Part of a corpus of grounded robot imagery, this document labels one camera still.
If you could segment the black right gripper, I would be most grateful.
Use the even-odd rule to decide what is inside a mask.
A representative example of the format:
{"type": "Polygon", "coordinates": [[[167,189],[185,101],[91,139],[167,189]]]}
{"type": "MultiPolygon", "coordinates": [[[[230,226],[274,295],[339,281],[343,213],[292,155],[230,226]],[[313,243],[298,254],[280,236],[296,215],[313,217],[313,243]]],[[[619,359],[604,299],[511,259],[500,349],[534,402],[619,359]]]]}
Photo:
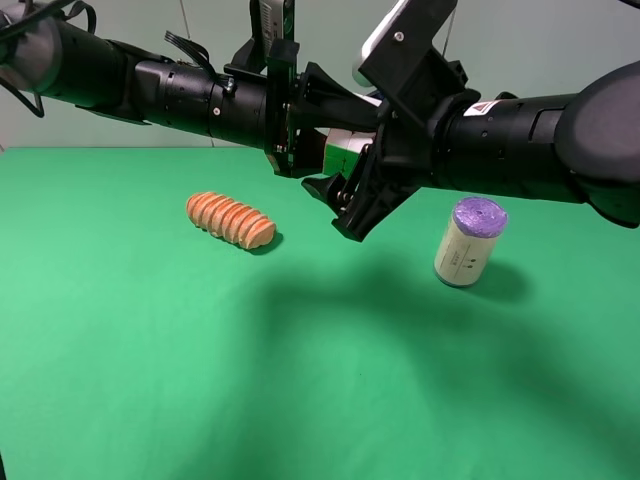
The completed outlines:
{"type": "Polygon", "coordinates": [[[458,61],[436,49],[388,49],[372,59],[372,83],[383,97],[372,149],[363,149],[340,190],[331,222],[345,238],[366,236],[419,188],[438,183],[448,125],[480,99],[458,61]]]}

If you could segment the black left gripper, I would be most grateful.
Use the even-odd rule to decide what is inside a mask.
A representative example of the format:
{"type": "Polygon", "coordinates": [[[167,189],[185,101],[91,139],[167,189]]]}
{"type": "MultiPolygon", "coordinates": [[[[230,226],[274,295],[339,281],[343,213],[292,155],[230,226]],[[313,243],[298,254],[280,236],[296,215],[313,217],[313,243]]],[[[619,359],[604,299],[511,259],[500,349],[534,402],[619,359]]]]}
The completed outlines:
{"type": "MultiPolygon", "coordinates": [[[[375,131],[378,107],[345,89],[318,64],[309,62],[304,71],[304,127],[294,116],[297,98],[299,44],[275,39],[267,56],[264,153],[274,173],[286,178],[303,178],[320,173],[320,156],[314,142],[319,134],[305,128],[336,128],[375,131]]],[[[302,187],[326,205],[346,205],[353,197],[347,179],[336,173],[329,177],[308,177],[302,187]]]]}

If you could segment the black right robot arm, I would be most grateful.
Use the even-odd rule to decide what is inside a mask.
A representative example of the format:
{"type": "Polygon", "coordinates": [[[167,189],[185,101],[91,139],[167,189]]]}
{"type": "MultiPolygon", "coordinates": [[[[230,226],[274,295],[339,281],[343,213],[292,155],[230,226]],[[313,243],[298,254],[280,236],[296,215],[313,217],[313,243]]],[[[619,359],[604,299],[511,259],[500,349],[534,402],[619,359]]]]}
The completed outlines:
{"type": "Polygon", "coordinates": [[[445,100],[423,130],[384,122],[349,176],[318,192],[336,228],[360,241],[422,187],[586,204],[639,224],[639,67],[575,94],[499,98],[475,114],[475,93],[445,100]]]}

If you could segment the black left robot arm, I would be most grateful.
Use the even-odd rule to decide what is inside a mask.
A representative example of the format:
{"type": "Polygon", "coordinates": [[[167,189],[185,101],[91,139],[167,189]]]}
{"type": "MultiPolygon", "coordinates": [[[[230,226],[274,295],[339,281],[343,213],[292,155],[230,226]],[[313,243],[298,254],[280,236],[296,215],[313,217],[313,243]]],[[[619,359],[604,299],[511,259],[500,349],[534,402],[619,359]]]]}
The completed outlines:
{"type": "Polygon", "coordinates": [[[316,65],[302,75],[278,57],[266,69],[217,72],[200,45],[173,33],[178,62],[99,37],[83,1],[16,3],[1,12],[1,84],[36,116],[51,98],[137,125],[156,124],[262,150],[276,174],[322,170],[329,129],[372,132],[376,107],[316,65]]]}

